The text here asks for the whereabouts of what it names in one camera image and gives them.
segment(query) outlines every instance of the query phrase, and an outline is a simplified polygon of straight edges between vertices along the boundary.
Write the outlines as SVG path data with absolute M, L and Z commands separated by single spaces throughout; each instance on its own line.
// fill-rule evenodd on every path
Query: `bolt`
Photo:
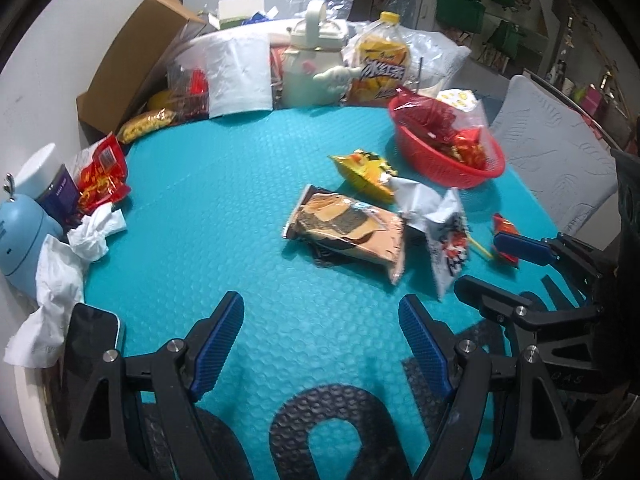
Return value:
M 476 343 L 471 341 L 471 339 L 463 339 L 458 343 L 458 348 L 460 348 L 465 354 L 471 354 L 476 349 Z
M 107 350 L 104 354 L 102 354 L 102 360 L 106 363 L 113 363 L 117 358 L 117 350 Z
M 524 349 L 524 358 L 527 363 L 535 363 L 539 358 L 538 347 L 535 345 L 529 345 Z
M 184 341 L 182 339 L 171 339 L 171 341 L 166 344 L 166 349 L 169 352 L 179 352 L 183 348 Z

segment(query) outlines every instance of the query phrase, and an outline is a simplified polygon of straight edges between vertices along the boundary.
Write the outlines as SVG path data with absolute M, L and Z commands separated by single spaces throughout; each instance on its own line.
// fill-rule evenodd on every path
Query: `black phone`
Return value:
M 110 349 L 122 351 L 124 325 L 113 312 L 84 303 L 74 307 L 66 334 L 60 377 L 62 406 L 56 410 L 56 423 L 64 440 L 74 407 L 94 371 L 94 364 Z

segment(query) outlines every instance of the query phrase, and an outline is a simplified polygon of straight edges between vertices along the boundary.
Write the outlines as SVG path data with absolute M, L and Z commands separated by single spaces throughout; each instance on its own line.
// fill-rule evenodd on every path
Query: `yellow bottle cap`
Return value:
M 380 20 L 387 23 L 393 23 L 397 25 L 400 23 L 400 14 L 396 14 L 395 12 L 380 12 Z

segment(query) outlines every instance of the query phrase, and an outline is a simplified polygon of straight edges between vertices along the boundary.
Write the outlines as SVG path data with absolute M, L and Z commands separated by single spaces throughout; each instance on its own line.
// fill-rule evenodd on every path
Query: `yellow stick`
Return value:
M 482 245 L 480 245 L 478 242 L 476 242 L 471 236 L 469 236 L 469 234 L 466 235 L 466 238 L 471 242 L 471 244 L 478 249 L 478 251 L 480 251 L 480 253 L 482 254 L 482 256 L 484 256 L 487 260 L 493 260 L 494 256 L 487 251 L 484 247 L 482 247 Z

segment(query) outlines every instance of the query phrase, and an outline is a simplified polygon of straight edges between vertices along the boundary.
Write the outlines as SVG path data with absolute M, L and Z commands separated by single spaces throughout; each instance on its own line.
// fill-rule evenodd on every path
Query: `teal table mat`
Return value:
M 244 297 L 244 325 L 199 407 L 235 434 L 258 480 L 404 479 L 415 471 L 438 403 L 398 325 L 405 294 L 417 294 L 454 332 L 504 350 L 499 329 L 451 291 L 437 301 L 422 245 L 407 247 L 406 271 L 392 286 L 382 266 L 316 267 L 305 244 L 280 237 L 305 184 L 354 196 L 327 156 L 357 148 L 430 184 L 400 157 L 385 109 L 279 110 L 145 137 L 127 156 L 128 230 L 110 238 L 88 277 L 88 303 L 126 326 L 126 355 L 185 336 L 227 290 Z M 529 237 L 556 234 L 509 168 L 462 200 L 485 247 L 495 212 Z M 551 305 L 541 282 L 548 274 L 569 295 L 555 271 L 527 262 L 516 270 L 472 253 L 464 272 Z M 491 408 L 471 463 L 475 478 L 491 445 Z

